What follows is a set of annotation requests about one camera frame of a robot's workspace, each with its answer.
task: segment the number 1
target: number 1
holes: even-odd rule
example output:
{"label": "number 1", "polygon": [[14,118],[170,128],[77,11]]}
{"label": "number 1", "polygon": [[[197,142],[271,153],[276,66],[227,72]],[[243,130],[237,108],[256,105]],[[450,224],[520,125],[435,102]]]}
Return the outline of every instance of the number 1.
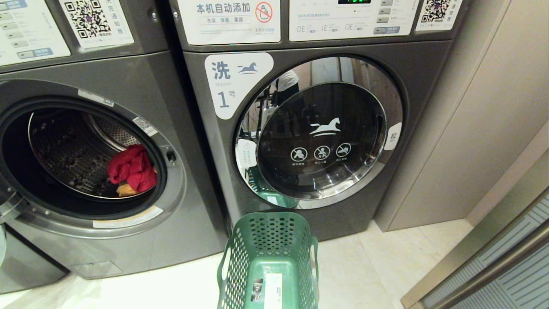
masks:
{"label": "number 1", "polygon": [[229,107],[229,105],[227,105],[227,104],[225,103],[225,93],[224,93],[223,91],[221,91],[220,93],[218,93],[218,95],[221,96],[221,101],[223,101],[223,105],[220,106],[220,107]]}

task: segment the prohibition symbol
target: prohibition symbol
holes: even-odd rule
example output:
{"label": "prohibition symbol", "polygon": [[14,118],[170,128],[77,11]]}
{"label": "prohibition symbol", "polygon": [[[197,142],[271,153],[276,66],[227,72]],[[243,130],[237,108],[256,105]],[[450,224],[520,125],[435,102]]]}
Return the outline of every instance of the prohibition symbol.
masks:
{"label": "prohibition symbol", "polygon": [[255,7],[255,17],[261,23],[268,23],[273,17],[273,8],[267,2],[260,2]]}

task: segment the horse logo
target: horse logo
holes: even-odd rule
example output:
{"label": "horse logo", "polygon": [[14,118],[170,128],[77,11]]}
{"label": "horse logo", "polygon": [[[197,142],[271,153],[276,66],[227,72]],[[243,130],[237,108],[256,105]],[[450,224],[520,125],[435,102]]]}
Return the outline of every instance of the horse logo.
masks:
{"label": "horse logo", "polygon": [[337,132],[341,132],[336,125],[339,124],[339,117],[332,119],[329,124],[319,124],[313,123],[311,126],[317,126],[318,128],[313,132],[309,133],[313,137],[322,136],[322,135],[335,135]]}
{"label": "horse logo", "polygon": [[252,62],[247,67],[239,65],[238,67],[241,68],[241,69],[240,69],[240,72],[238,72],[238,73],[239,74],[255,74],[257,72],[257,70],[255,69],[256,66],[257,66],[257,64],[255,64],[255,62]]}

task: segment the closed washing machine door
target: closed washing machine door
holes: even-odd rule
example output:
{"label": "closed washing machine door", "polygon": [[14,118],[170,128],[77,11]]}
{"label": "closed washing machine door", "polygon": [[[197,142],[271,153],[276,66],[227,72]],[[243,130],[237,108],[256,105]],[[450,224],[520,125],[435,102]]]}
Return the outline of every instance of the closed washing machine door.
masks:
{"label": "closed washing machine door", "polygon": [[401,127],[401,96],[385,71],[358,58],[316,59],[278,75],[249,104],[237,166],[272,204],[324,207],[380,173]]}

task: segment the white horse logo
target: white horse logo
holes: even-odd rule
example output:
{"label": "white horse logo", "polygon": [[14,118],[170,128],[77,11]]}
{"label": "white horse logo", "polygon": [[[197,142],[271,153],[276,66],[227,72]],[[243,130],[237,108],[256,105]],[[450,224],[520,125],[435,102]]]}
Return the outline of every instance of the white horse logo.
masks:
{"label": "white horse logo", "polygon": [[319,124],[313,123],[311,126],[317,126],[318,128],[313,132],[309,133],[312,136],[321,136],[321,135],[335,135],[335,132],[341,132],[335,125],[339,124],[339,117],[332,119],[329,124]]}

